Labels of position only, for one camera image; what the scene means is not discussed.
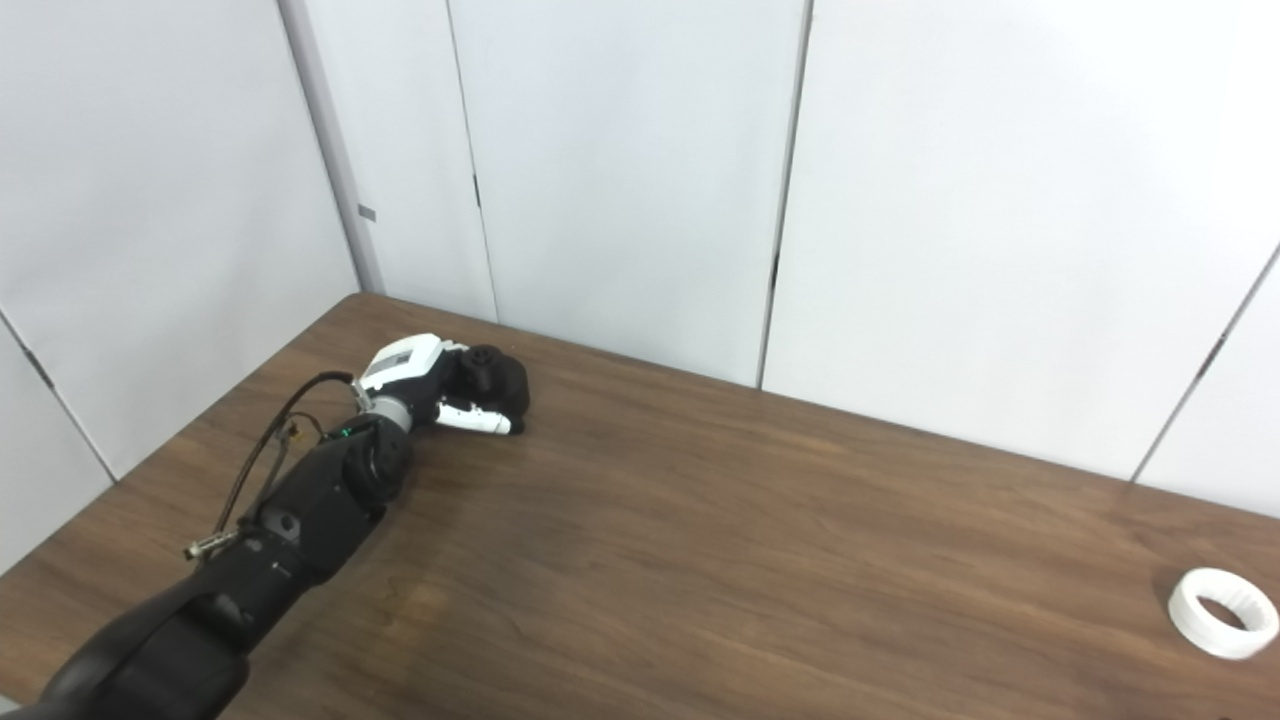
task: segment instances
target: panel seam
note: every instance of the panel seam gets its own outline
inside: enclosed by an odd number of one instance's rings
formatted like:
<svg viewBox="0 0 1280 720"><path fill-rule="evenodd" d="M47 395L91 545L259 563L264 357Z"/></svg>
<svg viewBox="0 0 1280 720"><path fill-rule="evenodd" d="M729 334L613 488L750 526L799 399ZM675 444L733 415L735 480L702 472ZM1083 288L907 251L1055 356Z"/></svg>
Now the panel seam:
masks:
<svg viewBox="0 0 1280 720"><path fill-rule="evenodd" d="M0 309L0 324L3 324L4 328L9 331L9 334L13 336L14 342L18 343L18 348L27 357L27 360L32 363L32 365L36 368L36 373L41 375L41 379L45 382L45 386L49 387L50 395L52 395L54 400L58 401L58 406L61 409L63 414L65 414L67 418L72 421L72 427L76 428L76 432L79 433L81 439L84 441L84 445L88 447L90 452L93 454L93 459L97 460L97 464L102 468L102 471L106 473L106 478L111 480L111 484L119 483L120 479L116 478L115 473L111 471L110 465L106 464L106 459L102 457L102 454L99 451L97 445L93 443L93 439L88 437L88 432L84 430L84 425L81 424L79 418L77 418L76 414L72 413L70 406L67 405L67 398L64 398L63 393L58 391L58 386L54 384L52 378L44 369L44 364L40 363L40 359L36 355L36 352L22 340L22 336L18 333L18 328L15 328L13 323L9 322L9 316L5 314L3 309Z"/></svg>
<svg viewBox="0 0 1280 720"><path fill-rule="evenodd" d="M467 90L462 83L462 58L458 55L458 33L453 23L453 0L444 0L444 12L449 18L449 42L453 44L453 69L458 76L458 99L462 101L462 127L467 133L467 159L471 160L471 182L476 191L476 213L480 215L480 240L484 245L484 264L489 270L489 297L493 301L493 320L502 323L498 307L498 283L493 279L493 254L489 251L489 227L484 220L484 206L480 202L480 173L476 168L475 143L471 141L471 113L467 110Z"/></svg>
<svg viewBox="0 0 1280 720"><path fill-rule="evenodd" d="M1147 452L1142 456L1142 460L1138 462L1138 468L1134 469L1133 475L1129 477L1130 483L1137 483L1142 479L1143 470L1147 469L1147 465L1151 462L1151 459L1155 457L1156 451L1160 450L1160 445L1165 441L1165 436L1169 434L1169 429L1172 428L1174 421L1178 420L1178 416L1187 406L1187 401L1190 400L1192 395L1196 393L1196 388L1199 387L1199 383L1202 379L1204 379L1204 375L1208 373L1210 366L1212 366L1213 363L1217 360L1219 354L1226 346L1226 342L1230 340L1231 333L1235 332L1235 325L1240 322L1240 318L1244 316L1245 310L1249 309L1249 304L1253 302L1253 297L1258 293L1258 290L1262 287L1262 283L1266 282L1267 275L1271 274L1271 269L1275 266L1277 258L1280 258L1280 243L1277 243L1275 250L1271 251L1271 256L1267 259L1266 264L1262 265L1262 272L1258 273L1257 278L1254 278L1253 284L1249 286L1249 291L1244 293L1244 300L1240 301L1240 305L1235 309L1235 313L1231 315L1231 319L1226 323L1226 328L1222 329L1222 334L1220 334L1217 340L1213 342L1213 347L1210 348L1208 355L1204 357L1204 361L1201 363L1199 369L1196 370L1196 377L1192 378L1190 384L1188 384L1187 389L1183 391L1183 396L1178 398L1178 404L1174 405L1174 411L1169 414L1169 418L1165 420L1165 424L1160 428L1160 432L1156 433L1156 439L1152 441L1151 447L1147 448Z"/></svg>
<svg viewBox="0 0 1280 720"><path fill-rule="evenodd" d="M782 188L778 195L778 215L773 229L773 256L769 266L769 284L764 296L764 323L760 329L760 354L755 363L755 388L764 389L764 365L769 355L769 333L773 328L773 296L778 287L778 265L782 263L782 231L786 225L787 201L791 195L791 167L795 161L796 132L800 124L800 99L804 94L804 73L809 61L809 33L813 29L814 0L805 0L800 19L800 44L796 54L796 74L791 91L791 118L787 122L787 145L782 160Z"/></svg>

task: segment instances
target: brown table surface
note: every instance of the brown table surface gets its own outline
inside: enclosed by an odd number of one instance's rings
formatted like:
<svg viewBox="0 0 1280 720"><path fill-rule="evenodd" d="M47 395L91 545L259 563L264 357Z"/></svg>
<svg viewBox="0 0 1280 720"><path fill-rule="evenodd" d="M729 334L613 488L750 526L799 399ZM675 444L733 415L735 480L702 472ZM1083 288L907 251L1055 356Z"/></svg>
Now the brown table surface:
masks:
<svg viewBox="0 0 1280 720"><path fill-rule="evenodd" d="M1280 648L1210 657L1164 606L1198 565L1280 597L1277 520L369 295L0 579L0 693L189 571L297 384L419 332L524 360L529 432L424 432L228 717L1280 715Z"/></svg>

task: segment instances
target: wall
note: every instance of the wall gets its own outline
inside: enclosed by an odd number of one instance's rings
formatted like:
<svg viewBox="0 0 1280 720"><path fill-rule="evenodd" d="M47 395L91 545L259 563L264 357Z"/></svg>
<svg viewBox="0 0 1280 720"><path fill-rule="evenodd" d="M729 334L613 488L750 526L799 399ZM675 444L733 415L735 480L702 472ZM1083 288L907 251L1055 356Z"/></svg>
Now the wall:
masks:
<svg viewBox="0 0 1280 720"><path fill-rule="evenodd" d="M110 479L5 324L0 324L0 397L4 573L105 491Z"/></svg>
<svg viewBox="0 0 1280 720"><path fill-rule="evenodd" d="M818 0L764 388L1130 478L1280 237L1276 8Z"/></svg>
<svg viewBox="0 0 1280 720"><path fill-rule="evenodd" d="M3 3L0 97L0 309L118 477L356 290L274 4Z"/></svg>
<svg viewBox="0 0 1280 720"><path fill-rule="evenodd" d="M280 5L366 288L495 319L445 0Z"/></svg>

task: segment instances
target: robotic hand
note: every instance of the robotic hand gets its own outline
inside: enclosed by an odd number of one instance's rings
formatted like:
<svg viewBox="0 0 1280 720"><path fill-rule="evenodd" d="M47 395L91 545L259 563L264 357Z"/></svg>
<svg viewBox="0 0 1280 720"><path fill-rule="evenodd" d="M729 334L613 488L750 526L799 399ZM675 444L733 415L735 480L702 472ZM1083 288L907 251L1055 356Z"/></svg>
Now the robotic hand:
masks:
<svg viewBox="0 0 1280 720"><path fill-rule="evenodd" d="M265 484L234 530L219 527L192 544L188 557L200 559L195 573L99 630L40 702L4 720L215 719L248 679L248 653L381 521L403 486L413 428L516 434L529 409L517 360L492 346L420 334L384 347L360 378L324 373L303 386L251 460L280 430L293 402L325 379L351 382L356 416Z"/></svg>
<svg viewBox="0 0 1280 720"><path fill-rule="evenodd" d="M396 416L408 413L415 425L520 434L529 409L529 383L518 361L490 345L468 348L434 334L379 350L356 387L371 398L361 398L362 406Z"/></svg>

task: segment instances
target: cable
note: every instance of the cable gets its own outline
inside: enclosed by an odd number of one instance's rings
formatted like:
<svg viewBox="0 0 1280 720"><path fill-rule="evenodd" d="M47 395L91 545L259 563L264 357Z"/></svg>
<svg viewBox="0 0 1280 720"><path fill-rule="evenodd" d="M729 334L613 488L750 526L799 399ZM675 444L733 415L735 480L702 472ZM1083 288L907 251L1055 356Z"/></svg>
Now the cable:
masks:
<svg viewBox="0 0 1280 720"><path fill-rule="evenodd" d="M317 438L323 438L324 437L324 425L321 425L320 420L316 420L316 416L312 415L311 413L293 411L293 413L289 413L288 415L285 415L284 420L288 421L288 420L292 420L293 418L305 418L308 423L311 423L311 427L315 428L316 437Z"/></svg>
<svg viewBox="0 0 1280 720"><path fill-rule="evenodd" d="M230 493L227 496L227 505L223 506L223 511L218 515L218 523L214 525L212 534L218 534L227 528L227 520L230 519L232 516L232 510L236 507L236 501L239 498L239 493L244 488L244 480L248 479L250 470L252 470L253 464L257 462L257 456L262 454L262 448L266 447L266 443L271 441L271 436L279 432L279 429L284 425L284 421L288 419L289 413L293 410L293 406L297 405L300 400L302 400L302 396L310 392L311 388L316 387L320 383L333 380L333 382L340 382L343 384L351 384L352 379L355 378L352 377L351 373L343 373L338 370L329 370L325 373L320 373L316 377L311 378L310 380L302 383L302 387L300 387L287 401L284 401L284 405L280 407L280 411L276 413L275 418L273 418L271 421L266 425L266 430L262 433L262 437L257 438L257 443L253 446L253 450L250 451L248 457L244 459L244 465L241 466L239 474L236 475L236 482L232 483ZM278 461L279 462L284 461L283 452L280 454Z"/></svg>

